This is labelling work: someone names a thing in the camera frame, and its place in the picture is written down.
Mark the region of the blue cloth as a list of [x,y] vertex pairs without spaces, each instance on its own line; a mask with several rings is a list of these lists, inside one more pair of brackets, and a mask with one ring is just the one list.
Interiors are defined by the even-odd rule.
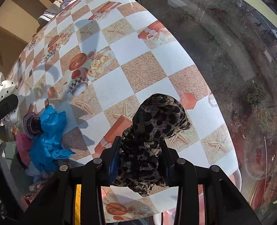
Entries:
[[40,116],[42,134],[34,138],[30,159],[40,172],[56,172],[56,160],[70,158],[75,152],[62,146],[63,131],[67,125],[66,112],[58,113],[49,105]]

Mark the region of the leopard print scarf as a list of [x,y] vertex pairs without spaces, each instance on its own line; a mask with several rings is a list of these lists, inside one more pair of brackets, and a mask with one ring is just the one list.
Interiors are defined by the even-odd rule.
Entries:
[[149,196],[155,185],[167,188],[160,169],[160,141],[190,126],[183,106],[170,95],[153,94],[144,100],[131,127],[122,133],[120,164],[113,185],[128,187],[142,197]]

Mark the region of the grey storage box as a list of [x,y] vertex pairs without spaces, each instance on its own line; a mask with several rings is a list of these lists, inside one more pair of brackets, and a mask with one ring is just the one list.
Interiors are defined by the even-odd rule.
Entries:
[[17,158],[17,144],[2,142],[0,145],[0,166],[5,180],[14,196],[22,196],[30,192],[29,187],[34,184],[46,183],[46,179],[34,181],[34,177],[28,176]]

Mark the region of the checkered patterned tablecloth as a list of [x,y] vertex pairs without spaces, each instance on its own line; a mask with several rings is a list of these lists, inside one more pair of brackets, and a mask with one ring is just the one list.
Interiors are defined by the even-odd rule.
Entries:
[[167,145],[194,165],[218,165],[241,187],[214,95],[172,33],[135,0],[77,0],[33,37],[9,78],[18,83],[19,119],[48,105],[66,113],[62,144],[83,164],[111,146],[145,99],[170,95],[191,127]]

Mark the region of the pink foam sponge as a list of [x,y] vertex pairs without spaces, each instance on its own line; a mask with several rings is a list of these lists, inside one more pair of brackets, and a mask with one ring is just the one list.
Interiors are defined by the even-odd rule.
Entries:
[[17,144],[17,151],[19,153],[20,159],[22,163],[28,167],[31,158],[29,156],[29,151],[32,148],[32,140],[24,133],[18,133],[16,135],[16,144]]

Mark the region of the purple knitted hat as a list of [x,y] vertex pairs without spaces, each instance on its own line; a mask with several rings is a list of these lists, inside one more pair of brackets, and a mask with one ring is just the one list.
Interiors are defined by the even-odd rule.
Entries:
[[36,136],[43,133],[40,117],[35,113],[28,113],[23,118],[23,129],[29,139],[33,140]]

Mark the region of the white polka dot scrunchie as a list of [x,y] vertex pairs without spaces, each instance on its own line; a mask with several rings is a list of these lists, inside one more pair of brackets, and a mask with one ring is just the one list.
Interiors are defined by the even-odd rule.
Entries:
[[[18,96],[17,82],[15,80],[5,80],[3,73],[0,71],[0,102],[11,94]],[[1,118],[0,125],[12,127],[19,120],[19,105],[17,105],[10,113]]]

